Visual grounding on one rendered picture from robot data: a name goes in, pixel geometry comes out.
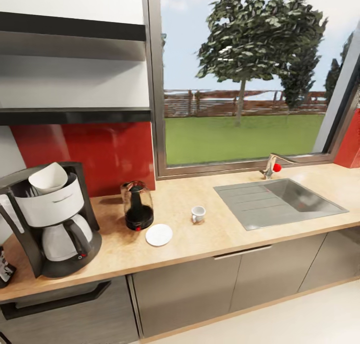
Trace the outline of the paper coffee filter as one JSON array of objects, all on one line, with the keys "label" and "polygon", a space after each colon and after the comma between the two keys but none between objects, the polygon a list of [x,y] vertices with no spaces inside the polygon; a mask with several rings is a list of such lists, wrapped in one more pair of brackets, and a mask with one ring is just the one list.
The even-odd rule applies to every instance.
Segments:
[{"label": "paper coffee filter", "polygon": [[60,190],[67,182],[67,174],[57,162],[33,173],[29,182],[40,192],[46,194]]}]

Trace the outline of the bottle of coffee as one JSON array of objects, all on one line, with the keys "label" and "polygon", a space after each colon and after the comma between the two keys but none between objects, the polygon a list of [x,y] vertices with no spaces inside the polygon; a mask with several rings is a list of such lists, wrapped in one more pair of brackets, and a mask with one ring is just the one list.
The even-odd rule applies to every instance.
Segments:
[{"label": "bottle of coffee", "polygon": [[17,268],[6,261],[4,248],[0,246],[0,289],[8,286],[16,271]]}]

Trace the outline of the saucer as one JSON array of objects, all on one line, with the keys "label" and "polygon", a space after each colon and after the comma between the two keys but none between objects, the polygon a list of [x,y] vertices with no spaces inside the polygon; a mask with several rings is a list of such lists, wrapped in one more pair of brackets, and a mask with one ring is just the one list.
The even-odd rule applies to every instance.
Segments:
[{"label": "saucer", "polygon": [[172,229],[165,224],[155,225],[147,230],[146,240],[154,246],[162,246],[173,237]]}]

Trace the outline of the coffee cup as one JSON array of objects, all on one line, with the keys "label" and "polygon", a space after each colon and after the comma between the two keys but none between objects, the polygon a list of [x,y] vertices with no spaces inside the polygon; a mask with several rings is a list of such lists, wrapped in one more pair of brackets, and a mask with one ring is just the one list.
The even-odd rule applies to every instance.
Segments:
[{"label": "coffee cup", "polygon": [[206,210],[203,207],[196,206],[191,209],[191,213],[192,213],[192,221],[195,223],[196,221],[200,222],[204,219],[206,215]]}]

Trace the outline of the electric kettle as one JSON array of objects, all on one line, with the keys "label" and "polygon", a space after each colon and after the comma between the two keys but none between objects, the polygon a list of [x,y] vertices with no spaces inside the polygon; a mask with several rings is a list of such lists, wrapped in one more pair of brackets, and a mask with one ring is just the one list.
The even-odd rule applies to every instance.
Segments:
[{"label": "electric kettle", "polygon": [[134,231],[147,229],[154,222],[150,191],[142,181],[132,181],[126,186],[123,198],[126,225]]}]

